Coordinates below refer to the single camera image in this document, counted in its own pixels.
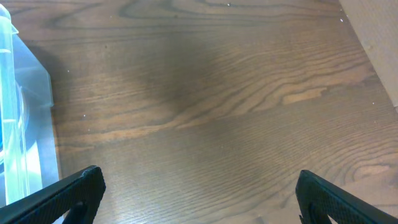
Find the clear plastic storage container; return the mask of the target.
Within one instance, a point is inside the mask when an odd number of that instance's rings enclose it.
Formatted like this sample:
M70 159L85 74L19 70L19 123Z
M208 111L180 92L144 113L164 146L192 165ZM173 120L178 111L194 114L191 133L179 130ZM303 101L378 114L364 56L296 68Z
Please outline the clear plastic storage container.
M59 180L50 75L1 7L1 206Z

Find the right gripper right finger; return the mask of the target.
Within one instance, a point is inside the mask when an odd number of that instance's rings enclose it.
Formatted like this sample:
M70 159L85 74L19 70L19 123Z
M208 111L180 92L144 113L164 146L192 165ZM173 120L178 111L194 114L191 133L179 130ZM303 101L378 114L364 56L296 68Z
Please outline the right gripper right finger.
M301 170L295 187L302 224L397 223L397 218L351 195L309 170Z

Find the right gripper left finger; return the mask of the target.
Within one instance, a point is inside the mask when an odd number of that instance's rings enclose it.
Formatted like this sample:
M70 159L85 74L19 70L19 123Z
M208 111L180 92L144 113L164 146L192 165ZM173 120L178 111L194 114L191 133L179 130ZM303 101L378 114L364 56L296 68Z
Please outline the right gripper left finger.
M1 209L1 223L93 223L106 185L101 168L89 166Z

